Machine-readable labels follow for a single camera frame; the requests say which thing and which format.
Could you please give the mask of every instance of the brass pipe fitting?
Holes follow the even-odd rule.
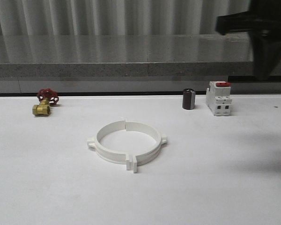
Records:
[[[35,116],[49,116],[50,110],[50,101],[46,97],[39,103],[39,105],[34,105],[32,107],[32,113]]]

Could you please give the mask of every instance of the red valve handwheel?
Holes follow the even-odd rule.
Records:
[[[50,88],[41,89],[37,94],[37,98],[39,101],[42,101],[44,98],[48,98],[50,105],[56,105],[59,101],[59,97],[56,91],[51,90]]]

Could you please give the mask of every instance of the red breaker switch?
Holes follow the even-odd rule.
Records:
[[[230,87],[231,83],[229,83],[229,82],[218,82],[215,85],[217,87]]]

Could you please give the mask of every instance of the dark gray cylindrical nut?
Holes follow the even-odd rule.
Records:
[[[196,92],[193,89],[187,88],[183,90],[182,108],[191,110],[195,107]]]

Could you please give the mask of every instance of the white plastic pipe clamp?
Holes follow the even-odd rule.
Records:
[[[100,144],[100,141],[104,136],[118,130],[138,131],[141,133],[145,133],[153,137],[156,143],[152,146],[151,149],[148,150],[148,152],[141,155],[134,155],[121,151],[113,151]],[[101,128],[95,137],[90,137],[88,139],[88,146],[90,148],[94,148],[101,158],[112,163],[126,164],[127,170],[133,170],[133,172],[136,173],[137,166],[146,164],[153,160],[160,152],[161,145],[166,142],[166,135],[162,135],[158,130],[147,124],[121,120],[108,124],[105,127]]]

